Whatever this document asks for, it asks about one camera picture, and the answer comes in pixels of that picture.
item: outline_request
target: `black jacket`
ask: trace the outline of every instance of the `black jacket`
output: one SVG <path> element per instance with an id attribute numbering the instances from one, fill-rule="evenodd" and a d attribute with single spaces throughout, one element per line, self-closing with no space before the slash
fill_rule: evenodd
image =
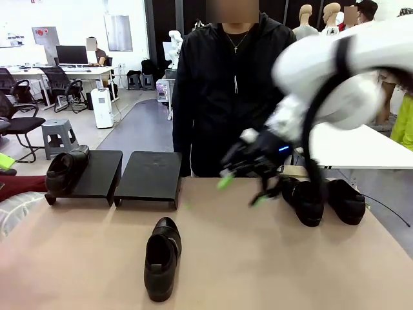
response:
<path id="1" fill-rule="evenodd" d="M 221 24 L 191 32 L 182 44 L 172 107 L 174 150 L 183 155 L 183 176 L 190 168 L 200 177 L 219 176 L 221 159 L 242 131 L 262 127 L 284 97 L 270 73 L 295 35 L 266 14 L 248 35 L 237 54 Z"/>

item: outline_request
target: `floor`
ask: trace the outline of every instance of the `floor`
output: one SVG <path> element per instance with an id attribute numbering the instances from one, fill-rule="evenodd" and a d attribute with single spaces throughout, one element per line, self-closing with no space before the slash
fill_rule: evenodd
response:
<path id="1" fill-rule="evenodd" d="M 116 105 L 112 105 L 116 120 L 119 120 L 121 116 L 123 119 L 138 101 L 156 98 L 156 92 L 144 92 L 141 90 L 127 91 L 124 89 L 119 89 L 119 98 L 120 99 L 115 102 Z M 18 112 L 15 117 L 27 115 L 28 114 Z M 108 134 L 113 131 L 113 128 L 97 129 L 94 119 L 94 112 L 89 110 L 74 114 L 71 110 L 55 113 L 52 108 L 48 110 L 41 110 L 40 108 L 37 116 L 40 118 L 45 118 L 46 120 L 56 118 L 69 119 L 79 144 L 88 145 L 91 149 L 96 149 L 99 144 L 101 144 L 101 142 L 108 136 Z M 30 132 L 28 137 L 33 146 L 44 145 L 40 127 Z M 12 158 L 21 158 L 28 153 L 28 150 L 20 146 L 15 136 L 6 136 L 5 139 L 3 138 L 3 141 L 0 144 L 0 152 Z M 37 161 L 35 163 L 14 164 L 13 169 L 17 170 L 17 175 L 45 175 L 50 165 L 50 161 L 46 160 L 44 150 L 38 150 L 36 152 L 36 156 Z"/>
<path id="2" fill-rule="evenodd" d="M 114 129 L 97 130 L 92 111 L 80 114 L 64 111 L 54 114 L 52 110 L 46 110 L 40 111 L 39 116 L 46 119 L 68 118 L 79 142 L 89 145 L 91 149 L 121 149 L 124 152 L 123 168 L 135 150 L 171 151 L 172 122 L 166 119 L 166 107 L 153 100 L 156 93 L 120 90 L 119 96 L 121 99 L 117 101 L 117 106 L 122 112 L 123 121 Z M 26 154 L 26 150 L 19 146 L 14 137 L 9 138 L 8 143 L 0 145 L 0 152 L 15 158 Z M 34 145 L 43 144 L 40 130 L 33 131 L 30 138 Z M 38 160 L 34 164 L 14 165 L 19 175 L 45 174 L 50 162 L 46 161 L 43 150 L 37 151 L 37 155 Z M 326 176 L 349 178 L 350 173 L 357 177 L 358 188 L 362 193 L 383 202 L 400 213 L 406 221 L 413 223 L 413 170 L 330 170 Z M 368 202 L 377 219 L 413 258 L 413 230 L 380 204 L 372 200 Z"/>

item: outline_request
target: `computer monitor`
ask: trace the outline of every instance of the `computer monitor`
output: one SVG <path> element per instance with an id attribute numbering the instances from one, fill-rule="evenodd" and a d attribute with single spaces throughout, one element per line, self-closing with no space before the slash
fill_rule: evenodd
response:
<path id="1" fill-rule="evenodd" d="M 88 56 L 85 46 L 57 45 L 57 58 L 60 65 L 87 65 Z"/>

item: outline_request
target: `necklace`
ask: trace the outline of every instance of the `necklace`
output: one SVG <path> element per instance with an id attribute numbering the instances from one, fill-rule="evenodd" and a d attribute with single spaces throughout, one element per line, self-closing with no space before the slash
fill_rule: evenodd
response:
<path id="1" fill-rule="evenodd" d="M 227 35 L 227 37 L 229 38 L 229 40 L 231 41 L 232 45 L 234 46 L 234 50 L 235 50 L 235 54 L 237 54 L 237 50 L 238 50 L 238 46 L 241 45 L 241 43 L 244 41 L 244 39 L 247 37 L 248 33 L 250 32 L 251 28 L 248 29 L 248 31 L 246 32 L 245 36 L 243 37 L 243 39 L 241 40 L 241 42 L 238 43 L 238 45 L 235 45 L 233 40 L 231 39 L 231 37 L 225 32 L 225 34 Z"/>

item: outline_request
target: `gray stool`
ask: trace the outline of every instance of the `gray stool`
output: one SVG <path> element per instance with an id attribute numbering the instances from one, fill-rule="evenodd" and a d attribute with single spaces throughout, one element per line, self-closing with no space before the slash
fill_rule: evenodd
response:
<path id="1" fill-rule="evenodd" d="M 155 82 L 154 82 L 154 76 L 152 74 L 142 74 L 142 87 L 143 90 L 155 90 Z"/>
<path id="2" fill-rule="evenodd" d="M 70 152 L 79 146 L 68 119 L 50 119 L 41 125 L 41 130 L 45 142 L 46 159 L 48 160 L 51 159 L 52 155 Z"/>
<path id="3" fill-rule="evenodd" d="M 133 76 L 128 76 L 128 90 L 141 90 L 141 76 L 134 74 Z"/>

